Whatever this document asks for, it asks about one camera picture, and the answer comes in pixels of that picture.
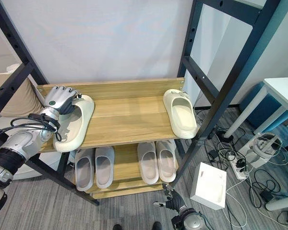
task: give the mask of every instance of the slipper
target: slipper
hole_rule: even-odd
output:
[[[191,139],[197,133],[197,124],[190,97],[186,92],[171,89],[163,95],[173,133],[182,139]]]
[[[76,187],[86,191],[94,182],[94,153],[93,149],[82,149],[75,156]]]
[[[176,177],[175,146],[170,140],[157,141],[156,150],[160,179],[172,182]]]
[[[75,150],[82,144],[95,106],[92,98],[87,95],[74,99],[72,104],[75,107],[72,113],[59,116],[58,133],[62,141],[53,138],[53,147],[59,152]]]
[[[95,168],[98,188],[108,188],[113,182],[114,149],[112,146],[96,149]]]
[[[159,179],[156,147],[153,142],[138,144],[138,160],[143,181],[154,184]]]

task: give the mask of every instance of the person's foot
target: person's foot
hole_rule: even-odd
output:
[[[116,224],[113,226],[113,230],[123,230],[123,228],[121,227],[121,225]]]
[[[162,230],[162,225],[160,222],[156,221],[153,225],[152,230]]]

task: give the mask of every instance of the beige pillow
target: beige pillow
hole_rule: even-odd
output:
[[[0,86],[10,75],[10,73],[0,73]],[[26,78],[0,114],[1,116],[27,116],[30,113],[38,113],[41,109],[42,104],[34,93],[30,80]]]

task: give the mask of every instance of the metal rack post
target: metal rack post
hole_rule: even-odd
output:
[[[264,37],[262,37],[262,35],[264,34],[265,29],[280,2],[281,0],[267,0],[264,7],[260,9],[234,0],[193,1],[177,77],[183,77],[186,70],[188,70],[205,97],[210,102],[211,109],[182,158],[182,163],[176,173],[176,179],[171,183],[172,186],[175,186],[181,178],[183,172],[188,167],[188,164],[193,159],[201,145],[203,145],[207,136],[211,133],[214,126],[223,115],[225,109],[228,107],[229,103],[232,101],[271,40],[271,33],[272,35],[274,34],[282,18],[278,24],[275,23],[272,25],[272,29],[268,34]],[[191,50],[203,4],[237,18],[253,27],[220,92],[191,57]]]
[[[2,84],[0,87],[0,112],[5,107],[10,98],[14,95],[17,89],[21,86],[23,81],[28,77],[29,74],[33,77],[37,84],[43,85],[48,84],[48,81],[44,78],[43,74],[39,70],[37,64],[34,62],[20,36],[16,32],[11,20],[4,10],[0,2],[0,29],[8,39],[9,43],[15,50],[16,54],[22,61],[22,64],[15,70],[14,73]],[[0,146],[6,141],[8,135],[5,133],[0,135]],[[86,201],[98,206],[99,202],[93,199],[89,194],[80,192],[76,189],[76,186],[64,177],[66,164],[68,161],[68,153],[62,153],[59,166],[57,170],[52,169],[39,159],[39,154],[30,158],[25,164],[33,168],[45,177],[53,180],[64,188],[75,193],[79,197]]]

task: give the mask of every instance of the white cardboard box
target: white cardboard box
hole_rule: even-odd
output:
[[[200,163],[196,169],[190,199],[218,210],[225,207],[226,172]]]

